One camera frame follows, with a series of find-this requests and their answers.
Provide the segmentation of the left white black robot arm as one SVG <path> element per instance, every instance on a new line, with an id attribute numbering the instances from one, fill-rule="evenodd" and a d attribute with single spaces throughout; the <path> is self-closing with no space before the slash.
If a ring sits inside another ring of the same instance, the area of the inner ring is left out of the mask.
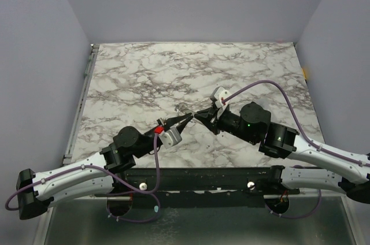
<path id="1" fill-rule="evenodd" d="M 153 188 L 146 183 L 134 186 L 121 174 L 135 166 L 135 160 L 150 153 L 159 164 L 161 146 L 171 148 L 182 141 L 181 133 L 193 119 L 192 114 L 159 120 L 158 125 L 145 133 L 133 126 L 122 128 L 110 145 L 91 156 L 46 172 L 22 170 L 17 179 L 18 206 L 15 210 L 21 220 L 41 216 L 47 210 L 69 199 L 87 195 L 128 195 L 139 193 L 153 196 L 160 186 L 160 169 L 156 167 Z"/>

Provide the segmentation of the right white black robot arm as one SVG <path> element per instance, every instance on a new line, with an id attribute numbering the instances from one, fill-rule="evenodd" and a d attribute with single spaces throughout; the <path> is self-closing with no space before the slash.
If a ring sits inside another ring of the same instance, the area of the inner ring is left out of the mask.
<path id="1" fill-rule="evenodd" d="M 369 203 L 369 156 L 344 151 L 304 137 L 296 129 L 271 121 L 271 113 L 252 102 L 239 115 L 227 107 L 214 106 L 196 112 L 195 118 L 215 135 L 230 133 L 272 158 L 288 158 L 310 164 L 309 168 L 283 168 L 266 178 L 273 194 L 281 190 L 315 188 L 346 194 L 350 199 Z"/>

